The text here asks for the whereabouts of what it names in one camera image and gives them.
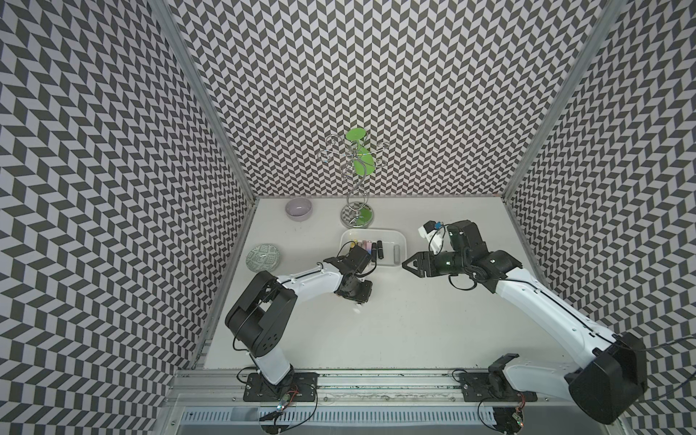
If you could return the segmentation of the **silver lipstick tube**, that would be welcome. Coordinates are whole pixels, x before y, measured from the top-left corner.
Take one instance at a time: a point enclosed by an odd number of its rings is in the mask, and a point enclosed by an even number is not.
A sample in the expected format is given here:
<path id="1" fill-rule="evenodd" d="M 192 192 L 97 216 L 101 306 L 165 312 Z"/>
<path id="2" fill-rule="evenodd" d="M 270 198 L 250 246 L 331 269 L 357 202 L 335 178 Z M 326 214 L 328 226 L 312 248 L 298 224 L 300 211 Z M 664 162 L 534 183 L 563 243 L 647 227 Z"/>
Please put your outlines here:
<path id="1" fill-rule="evenodd" d="M 399 245 L 393 247 L 393 261 L 395 265 L 401 262 L 401 247 Z"/>

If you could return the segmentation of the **white plastic storage box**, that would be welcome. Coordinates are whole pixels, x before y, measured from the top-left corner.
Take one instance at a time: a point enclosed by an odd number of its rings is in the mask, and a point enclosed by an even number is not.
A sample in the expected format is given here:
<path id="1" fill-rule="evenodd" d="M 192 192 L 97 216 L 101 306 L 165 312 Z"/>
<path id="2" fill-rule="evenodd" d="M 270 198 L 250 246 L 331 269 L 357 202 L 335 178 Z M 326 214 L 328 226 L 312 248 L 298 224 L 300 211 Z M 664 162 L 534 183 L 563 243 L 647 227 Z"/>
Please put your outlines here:
<path id="1" fill-rule="evenodd" d="M 382 229 L 382 228 L 352 228 L 346 230 L 340 238 L 339 247 L 349 248 L 353 245 L 358 246 L 360 240 L 376 242 L 382 241 L 384 244 L 384 259 L 377 259 L 377 266 L 390 266 L 398 268 L 402 261 L 406 259 L 408 252 L 407 240 L 404 235 L 397 230 Z M 393 261 L 393 247 L 399 245 L 401 247 L 401 262 L 398 265 Z"/>

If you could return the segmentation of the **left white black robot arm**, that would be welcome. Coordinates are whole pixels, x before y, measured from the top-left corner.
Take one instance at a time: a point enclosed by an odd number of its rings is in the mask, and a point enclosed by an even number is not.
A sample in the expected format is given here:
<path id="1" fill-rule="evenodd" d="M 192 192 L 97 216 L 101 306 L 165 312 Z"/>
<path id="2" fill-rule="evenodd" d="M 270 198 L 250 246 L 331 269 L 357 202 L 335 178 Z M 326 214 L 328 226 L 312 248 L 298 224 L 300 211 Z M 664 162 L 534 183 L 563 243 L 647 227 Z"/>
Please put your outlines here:
<path id="1" fill-rule="evenodd" d="M 276 277 L 256 273 L 224 319 L 233 335 L 233 349 L 246 352 L 263 379 L 272 387 L 288 384 L 294 368 L 278 347 L 296 306 L 321 295 L 337 295 L 366 303 L 379 256 L 351 245 L 347 253 L 328 257 L 314 268 Z"/>

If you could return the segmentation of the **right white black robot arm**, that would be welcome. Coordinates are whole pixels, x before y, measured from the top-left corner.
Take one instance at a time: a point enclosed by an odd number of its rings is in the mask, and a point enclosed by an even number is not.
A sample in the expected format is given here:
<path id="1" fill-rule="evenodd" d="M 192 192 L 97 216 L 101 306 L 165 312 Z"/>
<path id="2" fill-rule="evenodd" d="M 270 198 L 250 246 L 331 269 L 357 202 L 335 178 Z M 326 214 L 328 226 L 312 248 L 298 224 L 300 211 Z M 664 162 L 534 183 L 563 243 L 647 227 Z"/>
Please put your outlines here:
<path id="1" fill-rule="evenodd" d="M 453 278 L 466 275 L 516 306 L 544 329 L 572 358 L 569 366 L 521 362 L 507 353 L 489 366 L 489 396 L 537 393 L 574 402 L 601 424 L 614 423 L 645 394 L 647 348 L 632 333 L 618 333 L 581 314 L 545 287 L 504 250 L 490 251 L 476 223 L 430 220 L 418 229 L 428 248 L 402 263 L 413 275 Z"/>

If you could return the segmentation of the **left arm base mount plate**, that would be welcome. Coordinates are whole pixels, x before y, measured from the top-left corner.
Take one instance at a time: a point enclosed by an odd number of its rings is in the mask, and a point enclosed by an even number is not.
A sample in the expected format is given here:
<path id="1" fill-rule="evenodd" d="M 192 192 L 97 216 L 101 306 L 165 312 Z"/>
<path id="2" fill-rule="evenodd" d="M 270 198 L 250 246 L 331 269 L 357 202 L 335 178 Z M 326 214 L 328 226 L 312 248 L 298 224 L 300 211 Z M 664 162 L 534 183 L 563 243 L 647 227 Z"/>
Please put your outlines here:
<path id="1" fill-rule="evenodd" d="M 281 402 L 292 398 L 292 402 L 314 402 L 319 373 L 290 373 L 279 384 L 271 384 L 261 373 L 250 373 L 246 379 L 244 402 Z"/>

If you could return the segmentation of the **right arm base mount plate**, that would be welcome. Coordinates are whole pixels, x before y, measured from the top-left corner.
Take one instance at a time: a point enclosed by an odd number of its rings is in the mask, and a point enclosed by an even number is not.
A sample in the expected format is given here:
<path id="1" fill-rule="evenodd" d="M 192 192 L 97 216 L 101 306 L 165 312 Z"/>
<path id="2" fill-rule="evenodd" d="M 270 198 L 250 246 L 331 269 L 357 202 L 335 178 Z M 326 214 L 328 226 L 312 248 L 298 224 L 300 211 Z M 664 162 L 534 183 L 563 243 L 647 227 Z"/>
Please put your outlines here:
<path id="1" fill-rule="evenodd" d="M 538 395 L 532 391 L 517 391 L 499 373 L 463 372 L 453 373 L 460 385 L 464 402 L 537 402 Z"/>

